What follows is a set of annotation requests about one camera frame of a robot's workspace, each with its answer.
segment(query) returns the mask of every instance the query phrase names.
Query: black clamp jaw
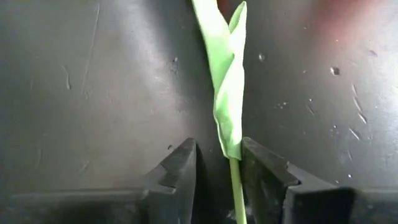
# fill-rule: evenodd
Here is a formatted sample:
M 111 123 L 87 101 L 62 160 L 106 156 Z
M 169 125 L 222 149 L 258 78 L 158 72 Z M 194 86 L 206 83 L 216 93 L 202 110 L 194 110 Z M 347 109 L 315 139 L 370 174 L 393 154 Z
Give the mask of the black clamp jaw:
M 341 188 L 243 139 L 241 175 L 257 224 L 398 223 L 398 190 Z

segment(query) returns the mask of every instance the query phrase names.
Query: reddish blur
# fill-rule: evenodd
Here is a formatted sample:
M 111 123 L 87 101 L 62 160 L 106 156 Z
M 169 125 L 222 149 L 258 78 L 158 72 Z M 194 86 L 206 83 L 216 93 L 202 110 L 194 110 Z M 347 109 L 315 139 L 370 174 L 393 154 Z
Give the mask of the reddish blur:
M 371 27 L 374 12 L 383 0 L 322 0 L 318 1 L 311 18 L 320 44 L 338 42 L 350 45 Z
M 226 17 L 226 15 L 228 15 L 228 4 L 229 0 L 217 0 L 217 5 L 218 5 L 218 9 L 220 10 L 220 12 L 222 13 L 222 15 L 224 17 Z

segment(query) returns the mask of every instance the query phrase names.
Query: dark gray background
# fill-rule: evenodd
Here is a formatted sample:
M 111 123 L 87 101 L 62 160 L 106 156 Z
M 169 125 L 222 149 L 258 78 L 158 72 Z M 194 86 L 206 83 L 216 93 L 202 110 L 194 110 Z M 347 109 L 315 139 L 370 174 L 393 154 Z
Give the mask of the dark gray background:
M 396 1 L 248 0 L 244 135 L 331 183 L 395 187 L 397 27 Z M 199 206 L 225 217 L 212 103 L 188 0 L 0 2 L 3 192 L 129 186 L 194 137 Z

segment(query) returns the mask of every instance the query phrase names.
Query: black plastic surface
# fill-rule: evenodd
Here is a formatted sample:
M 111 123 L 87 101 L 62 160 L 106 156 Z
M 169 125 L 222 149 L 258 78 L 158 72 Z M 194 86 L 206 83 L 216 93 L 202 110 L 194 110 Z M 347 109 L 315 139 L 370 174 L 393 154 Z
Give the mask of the black plastic surface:
M 393 224 L 398 222 L 398 190 L 289 189 L 283 224 Z
M 191 223 L 197 144 L 187 139 L 130 189 L 11 195 L 1 223 Z
M 278 224 L 282 219 L 286 190 L 299 180 L 288 173 L 288 161 L 250 138 L 242 142 L 241 175 L 254 221 Z
M 190 1 L 4 0 L 0 18 L 0 196 L 130 187 L 194 137 L 198 217 L 226 218 L 228 161 Z
M 397 11 L 248 0 L 244 135 L 330 183 L 398 186 Z

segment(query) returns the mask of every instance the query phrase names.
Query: stem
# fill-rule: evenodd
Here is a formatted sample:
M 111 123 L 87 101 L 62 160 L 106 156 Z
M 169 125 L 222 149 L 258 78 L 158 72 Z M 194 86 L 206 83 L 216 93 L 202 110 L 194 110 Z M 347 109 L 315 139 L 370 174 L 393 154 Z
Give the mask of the stem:
M 235 215 L 237 224 L 246 224 L 246 212 L 244 211 L 243 188 L 239 161 L 235 158 L 229 159 L 231 169 L 232 191 L 234 194 Z

